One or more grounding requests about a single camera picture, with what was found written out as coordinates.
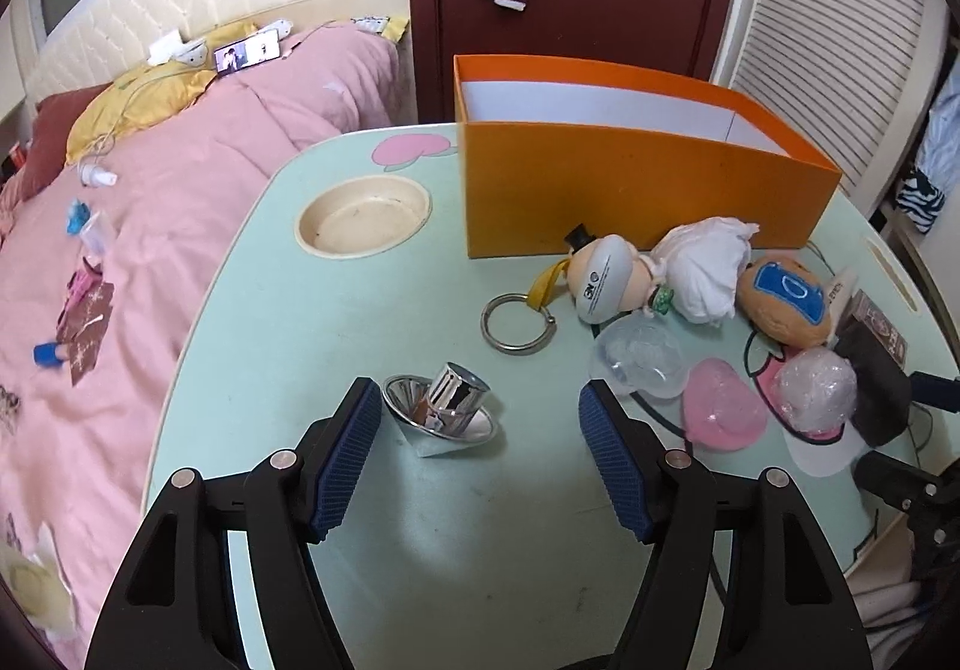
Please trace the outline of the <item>cartoon head plush keychain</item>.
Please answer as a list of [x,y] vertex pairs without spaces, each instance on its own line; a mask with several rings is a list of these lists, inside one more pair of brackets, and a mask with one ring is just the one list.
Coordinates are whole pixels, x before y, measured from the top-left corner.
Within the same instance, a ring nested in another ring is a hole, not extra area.
[[[566,291],[579,321],[594,328],[635,310],[664,314],[672,306],[674,291],[665,284],[665,268],[622,236],[597,238],[584,225],[578,225],[566,234],[565,243],[569,254],[542,271],[526,293],[500,294],[483,307],[480,332],[483,340],[500,353],[528,355],[550,342],[556,319],[548,305],[556,291]],[[493,335],[493,312],[511,303],[539,312],[544,319],[539,337],[527,343],[508,343]]]

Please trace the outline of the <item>brown playing card box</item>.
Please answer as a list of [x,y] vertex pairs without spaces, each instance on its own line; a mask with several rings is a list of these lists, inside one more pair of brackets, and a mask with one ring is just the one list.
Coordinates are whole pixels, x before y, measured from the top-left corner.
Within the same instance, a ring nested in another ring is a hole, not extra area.
[[851,317],[865,325],[900,366],[907,364],[907,340],[862,289],[851,299]]

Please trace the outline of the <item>mint green folding table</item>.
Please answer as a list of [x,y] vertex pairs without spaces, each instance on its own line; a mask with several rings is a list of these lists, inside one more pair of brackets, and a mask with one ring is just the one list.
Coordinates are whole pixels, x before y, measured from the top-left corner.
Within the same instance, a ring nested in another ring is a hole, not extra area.
[[313,560],[359,668],[558,668],[615,647],[646,566],[619,524],[578,421],[592,337],[568,301],[539,353],[503,355],[540,319],[521,293],[539,257],[466,252],[459,161],[413,161],[431,213],[364,259],[298,244],[319,193],[377,172],[376,132],[306,149],[275,174],[208,289],[164,409],[149,483],[190,466],[251,470],[331,415],[356,377],[459,363],[490,384],[493,441],[421,457],[384,420],[342,524]]

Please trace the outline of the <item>pink heart plastic case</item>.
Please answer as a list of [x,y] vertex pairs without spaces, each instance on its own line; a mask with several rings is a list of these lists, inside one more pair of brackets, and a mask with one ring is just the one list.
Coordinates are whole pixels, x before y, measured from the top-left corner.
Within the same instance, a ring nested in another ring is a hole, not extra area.
[[727,361],[708,358],[690,371],[682,420],[686,439],[693,444],[736,452],[765,434],[768,410]]

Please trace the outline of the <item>brown bear plush pouch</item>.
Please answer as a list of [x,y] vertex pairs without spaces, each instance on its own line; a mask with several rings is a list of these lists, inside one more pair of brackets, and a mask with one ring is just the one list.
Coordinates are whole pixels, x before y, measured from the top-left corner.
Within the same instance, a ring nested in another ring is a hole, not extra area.
[[815,348],[830,337],[832,317],[822,283],[788,255],[748,265],[737,282],[736,298],[761,333],[789,348]]

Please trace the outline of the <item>clear heart plastic case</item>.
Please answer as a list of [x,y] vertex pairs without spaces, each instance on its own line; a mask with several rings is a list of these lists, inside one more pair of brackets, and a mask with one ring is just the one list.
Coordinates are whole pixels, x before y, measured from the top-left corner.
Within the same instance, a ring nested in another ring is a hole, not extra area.
[[685,390],[690,361],[669,328],[633,312],[599,333],[590,352],[589,374],[622,397],[638,392],[672,400]]

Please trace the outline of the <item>white louvered door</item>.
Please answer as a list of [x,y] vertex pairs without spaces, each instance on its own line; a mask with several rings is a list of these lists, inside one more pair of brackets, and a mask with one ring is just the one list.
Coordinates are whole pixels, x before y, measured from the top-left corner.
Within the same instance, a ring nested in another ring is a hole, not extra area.
[[827,154],[872,215],[905,163],[946,52],[946,0],[747,0],[732,88]]

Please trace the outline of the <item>yellow pillow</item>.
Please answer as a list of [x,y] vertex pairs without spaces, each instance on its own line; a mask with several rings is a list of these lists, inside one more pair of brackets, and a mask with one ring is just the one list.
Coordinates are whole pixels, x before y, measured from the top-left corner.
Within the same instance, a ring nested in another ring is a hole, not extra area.
[[206,52],[199,65],[171,59],[156,67],[143,64],[119,76],[73,122],[65,145],[67,164],[78,164],[95,149],[155,127],[192,106],[217,78],[213,50],[256,31],[254,21],[235,21],[200,38]]

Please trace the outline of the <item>orange cardboard box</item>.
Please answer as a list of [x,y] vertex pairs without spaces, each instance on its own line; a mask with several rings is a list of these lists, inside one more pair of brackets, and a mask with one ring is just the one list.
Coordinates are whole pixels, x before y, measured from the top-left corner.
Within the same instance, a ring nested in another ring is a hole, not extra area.
[[709,216],[799,249],[841,179],[754,99],[651,68],[459,55],[454,103],[474,259],[558,254],[576,226],[651,249]]

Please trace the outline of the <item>pink quilt bed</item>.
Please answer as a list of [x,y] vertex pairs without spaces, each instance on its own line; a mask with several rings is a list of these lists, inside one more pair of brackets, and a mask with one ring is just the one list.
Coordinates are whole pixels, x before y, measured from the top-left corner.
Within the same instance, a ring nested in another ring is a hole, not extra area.
[[[53,638],[70,668],[137,530],[164,397],[203,296],[268,179],[303,149],[389,125],[404,93],[397,44],[350,23],[286,39],[280,59],[213,82],[194,106],[121,138],[117,177],[88,189],[75,171],[21,204],[2,244],[2,543],[57,569],[75,626]],[[94,329],[93,369],[37,366],[83,247],[73,202],[107,216],[114,289]]]

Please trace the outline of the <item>white cosmetic tube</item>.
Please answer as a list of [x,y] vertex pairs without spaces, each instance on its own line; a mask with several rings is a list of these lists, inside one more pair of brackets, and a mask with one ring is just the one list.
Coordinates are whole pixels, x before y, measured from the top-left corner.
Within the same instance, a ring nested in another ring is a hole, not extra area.
[[857,289],[857,273],[853,267],[846,267],[825,285],[825,304],[830,316],[830,333],[835,333],[843,312]]

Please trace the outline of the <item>black wallet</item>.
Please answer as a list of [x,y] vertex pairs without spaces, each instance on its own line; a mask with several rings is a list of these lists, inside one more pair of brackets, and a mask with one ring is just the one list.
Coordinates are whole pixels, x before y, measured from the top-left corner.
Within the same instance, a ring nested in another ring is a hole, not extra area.
[[853,426],[857,433],[869,447],[889,444],[908,426],[910,377],[862,322],[851,322],[839,332],[835,353],[856,374]]

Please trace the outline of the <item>white cloth bag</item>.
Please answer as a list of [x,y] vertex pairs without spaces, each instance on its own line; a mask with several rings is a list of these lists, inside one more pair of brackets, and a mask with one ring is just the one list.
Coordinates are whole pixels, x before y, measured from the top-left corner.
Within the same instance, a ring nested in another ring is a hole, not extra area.
[[690,324],[715,325],[736,314],[736,291],[752,255],[757,223],[711,216],[677,226],[652,247],[659,278],[674,293],[674,309]]

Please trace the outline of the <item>silver metal funnel cup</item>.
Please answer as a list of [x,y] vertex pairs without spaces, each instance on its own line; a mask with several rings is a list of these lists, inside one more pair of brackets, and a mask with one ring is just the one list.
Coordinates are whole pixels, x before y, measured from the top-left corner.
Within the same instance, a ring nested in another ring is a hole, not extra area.
[[488,444],[500,426],[487,408],[490,386],[448,361],[436,376],[398,374],[381,385],[382,399],[420,459],[459,454]]

